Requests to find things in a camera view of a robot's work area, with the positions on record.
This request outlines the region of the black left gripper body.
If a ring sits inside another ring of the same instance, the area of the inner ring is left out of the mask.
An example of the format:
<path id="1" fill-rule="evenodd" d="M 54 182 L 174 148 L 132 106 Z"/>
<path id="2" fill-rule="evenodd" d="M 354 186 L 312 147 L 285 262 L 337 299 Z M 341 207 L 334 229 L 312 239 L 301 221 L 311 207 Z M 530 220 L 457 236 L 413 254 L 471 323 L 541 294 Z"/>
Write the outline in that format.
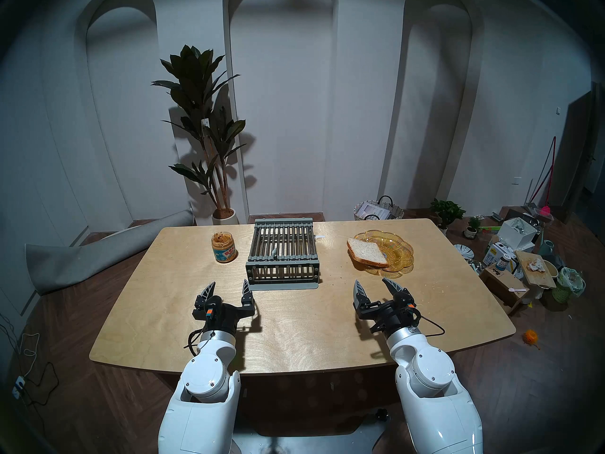
<path id="1" fill-rule="evenodd" d="M 206 300 L 202 305 L 196 305 L 192 311 L 195 320 L 205 321 L 202 333 L 219 331 L 232 336 L 235 335 L 238 322 L 254 314 L 254 300 L 243 300 L 241 307 L 222 300 Z"/>

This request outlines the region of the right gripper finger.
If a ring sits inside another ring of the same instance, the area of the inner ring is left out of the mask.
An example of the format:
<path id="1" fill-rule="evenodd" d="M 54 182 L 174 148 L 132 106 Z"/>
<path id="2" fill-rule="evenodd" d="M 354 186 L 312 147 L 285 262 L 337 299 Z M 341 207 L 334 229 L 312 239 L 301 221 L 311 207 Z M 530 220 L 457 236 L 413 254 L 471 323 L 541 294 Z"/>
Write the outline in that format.
<path id="1" fill-rule="evenodd" d="M 382 278 L 382 282 L 386 285 L 395 302 L 399 304 L 413 304 L 413 297 L 407 288 L 402 288 L 402 286 L 388 278 Z"/>
<path id="2" fill-rule="evenodd" d="M 372 302 L 365 293 L 364 288 L 360 284 L 359 280 L 355 280 L 353 286 L 353 307 L 355 310 L 364 310 L 369 308 Z"/>

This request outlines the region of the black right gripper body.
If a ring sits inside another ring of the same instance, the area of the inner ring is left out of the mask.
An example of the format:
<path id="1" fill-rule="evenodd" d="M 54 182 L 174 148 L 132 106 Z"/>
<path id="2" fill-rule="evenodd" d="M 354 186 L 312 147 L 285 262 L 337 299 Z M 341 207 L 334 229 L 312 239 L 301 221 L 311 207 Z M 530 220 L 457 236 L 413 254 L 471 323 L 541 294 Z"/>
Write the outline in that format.
<path id="1" fill-rule="evenodd" d="M 414 300 L 389 300 L 384 303 L 355 300 L 354 309 L 359 320 L 375 322 L 369 328 L 371 334 L 382 332 L 386 338 L 404 328 L 417 328 L 421 319 Z"/>

